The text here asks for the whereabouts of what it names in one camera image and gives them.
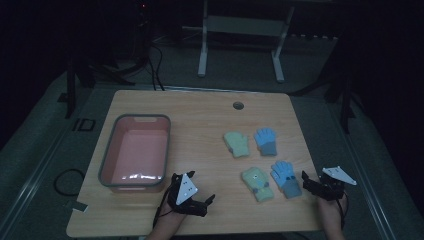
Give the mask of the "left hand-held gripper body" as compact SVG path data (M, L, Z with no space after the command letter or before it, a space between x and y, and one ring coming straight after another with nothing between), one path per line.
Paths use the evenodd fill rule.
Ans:
M167 202L174 212L204 217L207 214L207 206L204 202L193 199L197 192L198 188L186 173L174 174L171 179Z

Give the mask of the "dark metal stand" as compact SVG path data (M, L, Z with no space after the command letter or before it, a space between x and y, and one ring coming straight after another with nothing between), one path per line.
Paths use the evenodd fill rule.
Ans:
M337 40L332 52L326 60L318 78L306 87L290 92L290 96L303 96L324 85L329 88L324 94L327 103L335 103L341 100L340 125L346 134L350 133L349 119L355 115L350 103L353 100L353 68L351 60L351 48L355 46L355 40L343 33Z

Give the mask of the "pink plastic basin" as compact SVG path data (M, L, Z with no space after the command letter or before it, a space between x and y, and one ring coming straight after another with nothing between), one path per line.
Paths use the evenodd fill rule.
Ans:
M113 125L98 173L113 192L160 192L166 177L171 120L162 114L124 114Z

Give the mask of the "white metal stand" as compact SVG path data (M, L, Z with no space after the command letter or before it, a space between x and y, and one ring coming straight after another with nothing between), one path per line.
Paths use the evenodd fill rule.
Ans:
M265 20L253 18L240 18L210 15L208 13L209 0L203 0L203 17L202 17L202 42L198 64L197 75L204 77L207 71L208 60L208 33L230 33L242 35L268 36L277 37L278 44L271 51L271 60L273 64L274 74L278 83L285 81L285 76L280 62L283 45L288 36L288 30L294 15L295 7L288 9L284 20Z

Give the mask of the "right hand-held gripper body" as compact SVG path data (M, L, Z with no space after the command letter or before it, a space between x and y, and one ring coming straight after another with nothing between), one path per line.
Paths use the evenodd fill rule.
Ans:
M340 166L323 168L318 182L313 182L313 194L327 201L341 199L345 192L345 185L357 185L349 174Z

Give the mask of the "green mitten with face print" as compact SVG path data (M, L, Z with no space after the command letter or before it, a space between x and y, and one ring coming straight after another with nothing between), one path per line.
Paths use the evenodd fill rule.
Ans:
M251 167L243 171L241 177L257 202L264 202L274 198L269 178L260 168Z

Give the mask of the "person's right hand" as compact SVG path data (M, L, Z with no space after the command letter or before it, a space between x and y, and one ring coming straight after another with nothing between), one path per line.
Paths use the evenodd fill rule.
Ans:
M323 198L317 199L318 212L323 229L342 229L342 219L346 213L347 200L341 199L327 201Z

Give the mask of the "black tripod stand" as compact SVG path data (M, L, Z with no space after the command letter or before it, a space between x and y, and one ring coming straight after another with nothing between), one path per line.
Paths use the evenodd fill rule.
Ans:
M131 86L126 77L149 60L151 21L143 0L68 0L72 7L65 26L66 118L76 108L76 84L92 88L96 77Z

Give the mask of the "person's left hand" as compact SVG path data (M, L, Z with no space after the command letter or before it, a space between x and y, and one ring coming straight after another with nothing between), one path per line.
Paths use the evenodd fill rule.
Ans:
M165 204L161 207L155 227L163 231L176 232L185 218L185 214L174 212L168 204Z

